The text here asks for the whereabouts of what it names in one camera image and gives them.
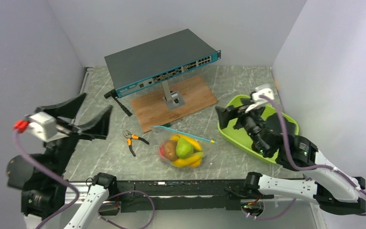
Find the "yellow banana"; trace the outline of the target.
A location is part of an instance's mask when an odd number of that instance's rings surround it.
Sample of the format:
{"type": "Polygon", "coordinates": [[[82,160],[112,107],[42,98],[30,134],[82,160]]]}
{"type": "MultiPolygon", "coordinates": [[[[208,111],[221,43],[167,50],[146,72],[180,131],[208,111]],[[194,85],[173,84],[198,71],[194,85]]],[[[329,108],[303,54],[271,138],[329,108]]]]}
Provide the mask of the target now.
{"type": "Polygon", "coordinates": [[[197,161],[198,159],[200,159],[200,158],[202,159],[203,157],[204,157],[203,152],[197,152],[186,159],[179,158],[179,159],[173,161],[172,164],[175,167],[186,167],[186,166],[189,166],[191,163],[197,161]]]}
{"type": "Polygon", "coordinates": [[[185,139],[188,143],[190,143],[196,151],[203,150],[201,145],[194,138],[188,137],[186,135],[181,134],[173,135],[170,137],[170,140],[177,142],[180,138],[185,139]]]}

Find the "green pear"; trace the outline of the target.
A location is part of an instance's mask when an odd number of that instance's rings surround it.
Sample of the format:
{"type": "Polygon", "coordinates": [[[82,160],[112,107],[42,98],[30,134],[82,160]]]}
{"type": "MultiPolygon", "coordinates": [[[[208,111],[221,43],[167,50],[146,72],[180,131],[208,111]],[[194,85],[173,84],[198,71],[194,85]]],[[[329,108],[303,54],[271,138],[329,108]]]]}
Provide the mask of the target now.
{"type": "Polygon", "coordinates": [[[179,158],[186,159],[194,153],[194,148],[185,139],[180,138],[177,141],[176,153],[179,158]]]}

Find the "clear zip top bag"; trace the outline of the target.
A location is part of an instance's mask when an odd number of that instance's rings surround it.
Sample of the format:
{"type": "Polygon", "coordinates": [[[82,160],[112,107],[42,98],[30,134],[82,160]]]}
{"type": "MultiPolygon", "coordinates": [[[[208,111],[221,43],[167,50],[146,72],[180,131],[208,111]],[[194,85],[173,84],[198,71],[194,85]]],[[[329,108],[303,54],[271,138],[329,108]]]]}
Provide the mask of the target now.
{"type": "Polygon", "coordinates": [[[153,126],[159,159],[173,167],[197,168],[217,145],[206,139],[165,126],[153,126]]]}

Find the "orange yellow mango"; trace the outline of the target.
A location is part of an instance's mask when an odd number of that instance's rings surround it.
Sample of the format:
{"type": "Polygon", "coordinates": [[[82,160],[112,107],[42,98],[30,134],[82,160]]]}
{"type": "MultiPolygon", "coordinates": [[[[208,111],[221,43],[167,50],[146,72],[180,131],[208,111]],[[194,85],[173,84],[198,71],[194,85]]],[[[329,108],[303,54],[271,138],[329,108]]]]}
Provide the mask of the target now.
{"type": "Polygon", "coordinates": [[[195,167],[200,166],[200,165],[201,165],[201,163],[202,163],[202,159],[200,158],[200,159],[198,159],[197,161],[195,161],[195,162],[191,163],[191,164],[189,165],[189,167],[191,167],[191,168],[195,168],[195,167]]]}

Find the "brown kiwi fruit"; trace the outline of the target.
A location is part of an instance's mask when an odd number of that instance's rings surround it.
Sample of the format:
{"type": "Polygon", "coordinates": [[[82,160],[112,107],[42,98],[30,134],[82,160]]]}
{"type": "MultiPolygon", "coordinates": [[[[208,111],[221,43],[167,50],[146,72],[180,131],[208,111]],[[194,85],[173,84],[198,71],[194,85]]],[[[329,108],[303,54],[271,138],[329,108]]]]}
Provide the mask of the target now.
{"type": "Polygon", "coordinates": [[[172,141],[172,140],[165,141],[165,143],[163,145],[164,157],[170,161],[177,160],[179,157],[176,153],[176,146],[177,146],[177,142],[175,142],[175,141],[172,141]]]}

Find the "red apple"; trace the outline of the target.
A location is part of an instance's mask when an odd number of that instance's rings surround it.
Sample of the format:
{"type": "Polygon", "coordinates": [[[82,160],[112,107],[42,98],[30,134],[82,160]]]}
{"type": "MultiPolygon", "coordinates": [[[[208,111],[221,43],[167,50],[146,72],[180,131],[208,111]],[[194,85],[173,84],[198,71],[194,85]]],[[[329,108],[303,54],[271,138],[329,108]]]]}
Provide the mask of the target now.
{"type": "Polygon", "coordinates": [[[166,160],[166,158],[164,157],[164,148],[163,146],[159,147],[159,157],[161,160],[166,160]]]}

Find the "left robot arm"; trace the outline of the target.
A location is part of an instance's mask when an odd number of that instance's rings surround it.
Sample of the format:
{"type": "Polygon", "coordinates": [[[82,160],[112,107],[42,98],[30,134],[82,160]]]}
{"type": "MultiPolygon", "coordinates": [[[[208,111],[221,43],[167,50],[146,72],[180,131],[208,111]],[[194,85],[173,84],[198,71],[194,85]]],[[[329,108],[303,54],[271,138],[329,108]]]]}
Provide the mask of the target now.
{"type": "Polygon", "coordinates": [[[13,142],[20,154],[7,164],[7,185],[21,191],[21,212],[40,218],[36,229],[44,228],[52,218],[71,207],[79,198],[77,188],[63,174],[80,140],[103,139],[109,133],[113,106],[108,105],[90,121],[75,125],[87,94],[59,104],[38,106],[13,126],[13,142]],[[29,154],[19,135],[29,132],[43,142],[42,154],[29,154]]]}

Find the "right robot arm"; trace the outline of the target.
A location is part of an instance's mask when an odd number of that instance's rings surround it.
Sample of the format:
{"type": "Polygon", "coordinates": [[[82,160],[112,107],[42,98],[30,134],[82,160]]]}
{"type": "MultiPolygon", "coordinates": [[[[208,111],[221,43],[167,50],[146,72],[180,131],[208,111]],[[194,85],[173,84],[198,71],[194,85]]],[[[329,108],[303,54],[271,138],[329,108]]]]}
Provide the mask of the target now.
{"type": "Polygon", "coordinates": [[[288,196],[318,205],[330,214],[366,216],[365,179],[347,175],[310,140],[290,133],[281,112],[263,119],[264,103],[248,98],[242,100],[241,106],[217,106],[215,110],[221,129],[235,120],[234,129],[245,131],[256,152],[274,157],[277,164],[306,177],[290,180],[249,172],[243,186],[246,196],[288,196]]]}

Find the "green plastic tray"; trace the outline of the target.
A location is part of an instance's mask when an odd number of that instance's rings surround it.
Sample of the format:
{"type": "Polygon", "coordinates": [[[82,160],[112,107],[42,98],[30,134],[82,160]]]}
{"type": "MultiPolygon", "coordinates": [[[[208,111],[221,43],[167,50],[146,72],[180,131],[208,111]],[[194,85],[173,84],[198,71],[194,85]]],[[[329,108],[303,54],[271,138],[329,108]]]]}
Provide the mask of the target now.
{"type": "MultiPolygon", "coordinates": [[[[266,105],[265,110],[262,112],[261,117],[263,120],[267,122],[267,124],[271,127],[271,129],[276,130],[280,129],[280,124],[278,119],[273,119],[273,116],[275,116],[276,110],[270,106],[266,105]]],[[[287,126],[287,132],[289,134],[298,135],[299,134],[299,125],[298,123],[290,116],[283,114],[283,117],[286,119],[286,126],[287,126]]],[[[237,148],[245,151],[246,153],[252,155],[253,157],[268,163],[268,164],[275,164],[275,160],[278,156],[277,153],[272,158],[263,157],[258,152],[254,151],[252,149],[253,141],[252,139],[247,135],[246,131],[241,128],[239,130],[234,129],[234,125],[236,123],[237,119],[232,119],[229,121],[229,124],[226,128],[222,129],[221,127],[218,127],[218,130],[222,137],[236,146],[237,148]]]]}

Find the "wooden board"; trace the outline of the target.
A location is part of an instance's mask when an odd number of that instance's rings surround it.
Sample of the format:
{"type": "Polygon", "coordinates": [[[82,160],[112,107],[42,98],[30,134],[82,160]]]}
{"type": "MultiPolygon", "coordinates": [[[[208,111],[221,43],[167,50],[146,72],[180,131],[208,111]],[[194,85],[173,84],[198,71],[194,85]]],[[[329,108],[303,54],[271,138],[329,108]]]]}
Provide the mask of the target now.
{"type": "Polygon", "coordinates": [[[194,76],[131,100],[135,116],[144,133],[151,127],[171,123],[207,107],[218,100],[202,76],[194,76]]]}

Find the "grey metal stand bracket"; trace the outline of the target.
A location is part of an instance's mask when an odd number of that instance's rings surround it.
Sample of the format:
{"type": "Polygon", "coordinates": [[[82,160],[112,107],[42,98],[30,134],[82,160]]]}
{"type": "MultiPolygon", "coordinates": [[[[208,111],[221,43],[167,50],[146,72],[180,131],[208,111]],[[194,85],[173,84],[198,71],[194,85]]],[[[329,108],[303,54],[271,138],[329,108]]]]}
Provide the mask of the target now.
{"type": "Polygon", "coordinates": [[[163,100],[169,110],[175,110],[179,107],[186,105],[183,96],[179,91],[171,91],[168,81],[162,82],[164,97],[163,100]]]}

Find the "green handled screwdriver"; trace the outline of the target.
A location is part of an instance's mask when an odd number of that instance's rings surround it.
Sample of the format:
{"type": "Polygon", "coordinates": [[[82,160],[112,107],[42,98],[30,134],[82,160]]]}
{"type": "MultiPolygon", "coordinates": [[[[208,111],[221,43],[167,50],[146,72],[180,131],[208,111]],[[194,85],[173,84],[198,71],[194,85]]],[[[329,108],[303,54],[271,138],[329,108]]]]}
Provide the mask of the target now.
{"type": "Polygon", "coordinates": [[[173,121],[171,121],[171,122],[166,123],[164,126],[165,126],[165,127],[171,127],[173,124],[176,124],[176,123],[178,123],[178,122],[180,122],[180,121],[182,121],[182,120],[183,120],[182,118],[180,118],[180,119],[176,119],[176,120],[173,120],[173,121]]]}

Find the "grey teal network switch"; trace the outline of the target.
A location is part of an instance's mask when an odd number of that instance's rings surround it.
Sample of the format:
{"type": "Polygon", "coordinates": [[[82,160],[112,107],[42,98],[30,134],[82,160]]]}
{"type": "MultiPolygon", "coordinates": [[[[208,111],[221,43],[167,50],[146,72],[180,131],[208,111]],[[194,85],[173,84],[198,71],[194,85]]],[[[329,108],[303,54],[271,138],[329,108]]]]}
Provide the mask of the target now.
{"type": "Polygon", "coordinates": [[[212,48],[190,29],[105,56],[113,89],[104,97],[122,98],[218,61],[212,48]]]}

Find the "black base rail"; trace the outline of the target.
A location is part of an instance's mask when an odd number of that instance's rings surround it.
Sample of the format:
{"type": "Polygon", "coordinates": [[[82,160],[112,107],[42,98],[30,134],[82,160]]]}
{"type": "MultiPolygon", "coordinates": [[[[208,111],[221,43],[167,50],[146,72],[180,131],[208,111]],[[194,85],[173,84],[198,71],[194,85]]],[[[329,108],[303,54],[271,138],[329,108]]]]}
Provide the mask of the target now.
{"type": "Polygon", "coordinates": [[[100,211],[110,215],[143,210],[213,209],[240,210],[249,202],[272,199],[246,187],[244,179],[119,180],[100,211]]]}

